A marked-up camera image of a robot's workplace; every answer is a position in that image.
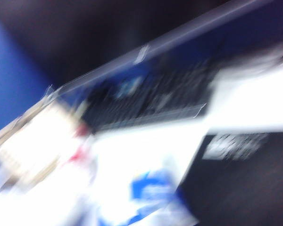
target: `keyboard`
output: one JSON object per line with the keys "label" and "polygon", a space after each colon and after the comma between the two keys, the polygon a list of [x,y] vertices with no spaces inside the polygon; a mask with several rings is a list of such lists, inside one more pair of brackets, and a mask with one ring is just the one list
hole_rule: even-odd
{"label": "keyboard", "polygon": [[88,97],[83,119],[95,130],[117,129],[205,113],[215,73],[206,67],[103,81]]}

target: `black keyboard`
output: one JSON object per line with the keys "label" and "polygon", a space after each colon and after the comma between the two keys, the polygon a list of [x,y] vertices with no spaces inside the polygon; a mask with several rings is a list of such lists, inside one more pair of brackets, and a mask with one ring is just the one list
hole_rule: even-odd
{"label": "black keyboard", "polygon": [[89,95],[83,119],[95,130],[116,129],[203,115],[214,73],[205,67],[104,81]]}

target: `blue wall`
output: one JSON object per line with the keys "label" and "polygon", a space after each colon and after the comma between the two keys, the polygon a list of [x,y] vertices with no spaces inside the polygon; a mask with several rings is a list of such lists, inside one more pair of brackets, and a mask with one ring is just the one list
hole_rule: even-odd
{"label": "blue wall", "polygon": [[0,23],[0,129],[39,101],[50,84]]}

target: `black surface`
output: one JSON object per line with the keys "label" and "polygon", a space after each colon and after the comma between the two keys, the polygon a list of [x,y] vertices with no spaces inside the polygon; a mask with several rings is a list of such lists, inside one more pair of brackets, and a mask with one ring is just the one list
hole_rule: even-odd
{"label": "black surface", "polygon": [[0,20],[63,84],[228,0],[0,0]]}
{"label": "black surface", "polygon": [[202,226],[283,226],[283,133],[247,160],[204,160],[206,136],[181,185]]}

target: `dark ceiling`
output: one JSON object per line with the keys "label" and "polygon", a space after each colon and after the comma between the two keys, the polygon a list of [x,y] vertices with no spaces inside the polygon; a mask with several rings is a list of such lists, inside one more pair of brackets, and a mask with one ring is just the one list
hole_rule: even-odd
{"label": "dark ceiling", "polygon": [[228,0],[0,0],[0,21],[61,85]]}

